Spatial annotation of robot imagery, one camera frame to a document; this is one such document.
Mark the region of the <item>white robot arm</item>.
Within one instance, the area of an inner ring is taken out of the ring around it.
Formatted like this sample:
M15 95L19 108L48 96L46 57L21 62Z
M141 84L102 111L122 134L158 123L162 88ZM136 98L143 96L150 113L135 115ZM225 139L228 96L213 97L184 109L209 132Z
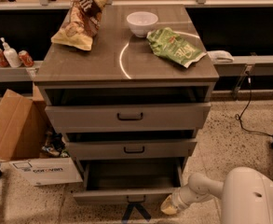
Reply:
M247 167L233 169L224 182L194 173L160 209L166 215L175 215L212 196L222 203L221 224L273 224L273 181Z

